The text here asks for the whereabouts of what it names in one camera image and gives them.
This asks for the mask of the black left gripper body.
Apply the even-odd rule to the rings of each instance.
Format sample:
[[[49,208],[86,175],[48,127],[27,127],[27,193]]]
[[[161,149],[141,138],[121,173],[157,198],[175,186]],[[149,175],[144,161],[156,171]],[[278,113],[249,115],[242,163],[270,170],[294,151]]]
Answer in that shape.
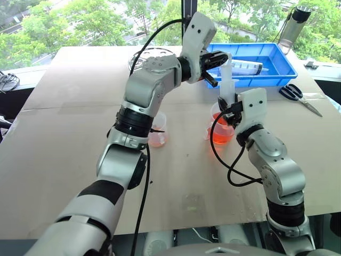
[[[200,56],[200,78],[199,80],[205,80],[207,81],[212,87],[217,87],[218,82],[216,81],[215,78],[212,77],[207,71],[209,70],[209,64],[212,60],[217,60],[217,59],[212,59],[211,58],[211,53],[205,53]]]

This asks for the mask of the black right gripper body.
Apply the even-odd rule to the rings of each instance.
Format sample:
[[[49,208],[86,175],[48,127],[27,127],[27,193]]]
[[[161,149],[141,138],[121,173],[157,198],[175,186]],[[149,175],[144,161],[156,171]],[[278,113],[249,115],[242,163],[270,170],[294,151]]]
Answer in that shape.
[[[243,105],[241,101],[231,104],[227,108],[227,112],[225,114],[225,120],[227,121],[227,124],[231,125],[235,129],[238,126],[238,124],[241,122],[242,112],[243,112]]]

